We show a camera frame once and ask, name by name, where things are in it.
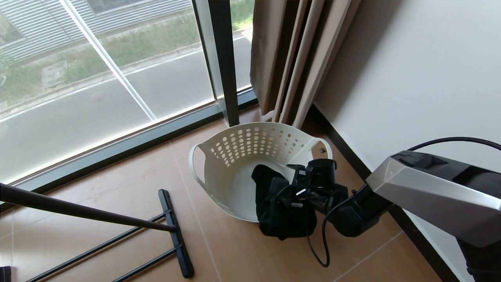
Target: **white pole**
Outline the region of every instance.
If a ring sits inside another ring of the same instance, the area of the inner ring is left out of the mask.
[[[106,65],[110,68],[110,70],[113,72],[115,77],[122,83],[122,85],[129,91],[129,94],[134,98],[136,103],[141,107],[141,109],[144,111],[144,113],[150,118],[150,120],[154,121],[157,118],[155,117],[155,114],[151,111],[151,109],[148,107],[148,105],[144,102],[143,98],[139,96],[137,93],[136,89],[130,84],[129,80],[125,77],[125,75],[122,73],[122,71],[118,68],[117,64],[113,61],[113,59],[110,57],[108,52],[104,49],[103,45],[99,42],[99,40],[96,38],[94,33],[91,31],[91,29],[87,26],[85,23],[84,19],[80,16],[78,13],[77,9],[73,6],[73,4],[70,2],[70,0],[59,0],[61,5],[63,5],[64,9],[70,17],[73,19],[77,27],[82,31],[84,34],[85,38],[89,41],[89,43],[94,47],[94,50],[96,50],[97,54],[103,59],[103,61],[106,63]]]

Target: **road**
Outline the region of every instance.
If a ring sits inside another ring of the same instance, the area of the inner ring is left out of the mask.
[[[248,84],[251,43],[234,42],[237,86]],[[127,78],[157,118],[213,98],[202,52]],[[0,182],[150,122],[114,79],[0,122]]]

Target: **corrugated metal wall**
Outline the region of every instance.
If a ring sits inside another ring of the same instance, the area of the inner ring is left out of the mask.
[[[72,3],[94,33],[126,27],[192,6],[191,0],[154,0],[95,15],[85,0],[72,0]],[[0,47],[16,60],[84,38],[58,0],[3,0],[0,12],[25,38]]]

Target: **building window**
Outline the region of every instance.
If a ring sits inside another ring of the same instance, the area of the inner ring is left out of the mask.
[[[0,14],[0,46],[22,39],[23,35]]]
[[[144,1],[145,0],[87,0],[95,14]]]

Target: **white wall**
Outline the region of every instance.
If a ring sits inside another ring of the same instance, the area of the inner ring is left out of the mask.
[[[435,138],[501,143],[501,1],[362,1],[315,104],[371,170]],[[482,145],[421,151],[501,172],[501,153]],[[473,281],[454,238],[411,218]]]

